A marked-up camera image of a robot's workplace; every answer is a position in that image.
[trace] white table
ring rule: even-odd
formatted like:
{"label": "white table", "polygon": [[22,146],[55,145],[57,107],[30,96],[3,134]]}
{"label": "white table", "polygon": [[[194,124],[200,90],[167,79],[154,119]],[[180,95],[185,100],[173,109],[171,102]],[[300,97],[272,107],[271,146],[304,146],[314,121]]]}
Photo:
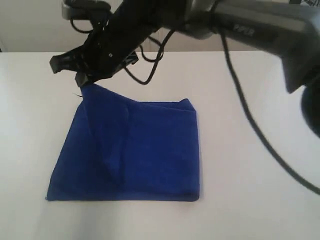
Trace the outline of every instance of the white table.
{"label": "white table", "polygon": [[[81,98],[53,53],[0,54],[1,240],[319,240],[320,197],[297,184],[249,126],[222,52],[166,52],[148,86],[125,72],[100,85],[139,101],[189,98],[198,112],[202,194],[194,203],[47,202],[47,187]],[[320,186],[320,139],[302,89],[285,91],[279,59],[233,52],[250,108],[286,161]],[[147,77],[142,60],[131,69]]]}

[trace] blue cloth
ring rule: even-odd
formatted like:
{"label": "blue cloth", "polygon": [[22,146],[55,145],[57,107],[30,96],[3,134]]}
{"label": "blue cloth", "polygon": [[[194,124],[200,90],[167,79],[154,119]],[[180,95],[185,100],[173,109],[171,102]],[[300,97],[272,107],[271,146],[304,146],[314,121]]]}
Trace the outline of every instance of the blue cloth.
{"label": "blue cloth", "polygon": [[199,198],[197,114],[188,99],[138,102],[95,84],[81,91],[48,201]]}

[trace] blue towel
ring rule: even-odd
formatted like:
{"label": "blue towel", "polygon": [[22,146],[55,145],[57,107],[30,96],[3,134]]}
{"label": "blue towel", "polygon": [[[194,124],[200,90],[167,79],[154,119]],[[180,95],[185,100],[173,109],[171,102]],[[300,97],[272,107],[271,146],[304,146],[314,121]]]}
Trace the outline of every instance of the blue towel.
{"label": "blue towel", "polygon": [[81,91],[48,201],[199,198],[197,114],[188,99],[138,102],[95,84]]}

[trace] white wall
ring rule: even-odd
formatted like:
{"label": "white wall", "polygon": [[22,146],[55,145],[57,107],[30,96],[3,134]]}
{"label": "white wall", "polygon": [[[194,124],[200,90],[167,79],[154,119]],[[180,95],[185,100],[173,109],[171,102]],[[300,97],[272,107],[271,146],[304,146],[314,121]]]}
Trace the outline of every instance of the white wall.
{"label": "white wall", "polygon": [[[108,2],[114,11],[122,0],[108,0]],[[166,32],[160,30],[155,36],[163,39]],[[61,0],[2,0],[0,3],[0,47],[2,42],[8,52],[65,52],[81,45],[85,39],[84,34],[75,32],[69,22],[61,17]],[[146,51],[156,49],[149,42],[144,45]],[[250,49],[234,41],[230,41],[230,48]],[[199,41],[175,34],[166,50],[219,51],[221,43],[217,36]]]}

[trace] microfiber towel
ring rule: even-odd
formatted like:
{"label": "microfiber towel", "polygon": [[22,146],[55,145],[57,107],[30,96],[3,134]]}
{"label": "microfiber towel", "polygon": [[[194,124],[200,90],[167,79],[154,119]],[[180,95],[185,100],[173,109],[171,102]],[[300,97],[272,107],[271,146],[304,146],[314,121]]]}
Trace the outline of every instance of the microfiber towel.
{"label": "microfiber towel", "polygon": [[81,92],[48,201],[199,198],[197,114],[188,99],[138,102],[96,84]]}

